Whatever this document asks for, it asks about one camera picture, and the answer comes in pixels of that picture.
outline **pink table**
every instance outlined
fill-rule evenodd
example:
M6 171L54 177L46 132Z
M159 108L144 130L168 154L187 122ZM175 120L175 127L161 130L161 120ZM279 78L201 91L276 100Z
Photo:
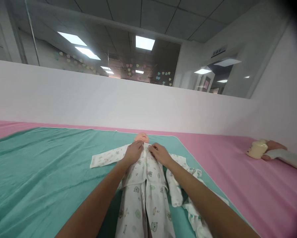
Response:
M141 130L0 121L0 138L34 127ZM249 137L144 131L177 137L262 237L297 237L297 169L245 155Z

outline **sleeve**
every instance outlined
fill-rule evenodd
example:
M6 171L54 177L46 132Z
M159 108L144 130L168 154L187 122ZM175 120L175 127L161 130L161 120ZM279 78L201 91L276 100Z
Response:
M90 168L102 167L120 161L124 157L129 145L127 144L101 154L93 155Z

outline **ceiling light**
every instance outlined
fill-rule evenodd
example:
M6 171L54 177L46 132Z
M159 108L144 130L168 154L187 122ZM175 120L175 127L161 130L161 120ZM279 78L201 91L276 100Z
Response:
M211 72L211 70L208 70L208 69L200 69L200 70L196 71L195 73L206 74L206 73L209 73L209 72Z
M100 67L103 68L103 69L111 70L109 67L105 67L105 66L100 66Z
M145 38L145 37L135 36L135 42L136 42L137 48L152 50L155 40Z
M239 60L236 60L236 59L226 59L226 60L221 61L219 63L216 63L214 65L220 65L220 66L226 67L226 66L230 66L230 65L233 65L233 64L241 63L241 62L242 61L239 61Z
M61 34L64 38L66 38L70 43L76 44L76 45L83 45L83 46L87 46L78 36L76 35L71 35L71 34L67 34L67 33L62 33L59 32L59 34Z
M92 51L90 49L81 48L81 47L76 47L76 49L79 50L81 53L85 54L86 56L88 56L91 59L101 60L98 56L96 56L94 53L92 53Z

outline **baby clothing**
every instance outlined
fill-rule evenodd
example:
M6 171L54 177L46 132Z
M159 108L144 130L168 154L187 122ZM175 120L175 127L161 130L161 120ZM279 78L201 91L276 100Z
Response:
M128 146L92 156L90 168L118 162ZM115 237L148 237L148 218L153 238L175 238L163 165L151 155L149 144L143 147L140 158L128 168L119 185L123 192ZM170 155L181 166L187 166L186 158Z

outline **teal sheet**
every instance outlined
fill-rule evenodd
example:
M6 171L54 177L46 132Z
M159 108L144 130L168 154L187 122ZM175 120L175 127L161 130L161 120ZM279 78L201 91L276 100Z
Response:
M54 237L115 166L90 169L92 155L128 144L134 137L92 129L34 128L0 139L0 237ZM202 170L206 185L227 198L177 138L149 139L186 157L190 167ZM121 195L116 192L98 237L114 237ZM186 210L170 204L170 211L176 236L195 237Z

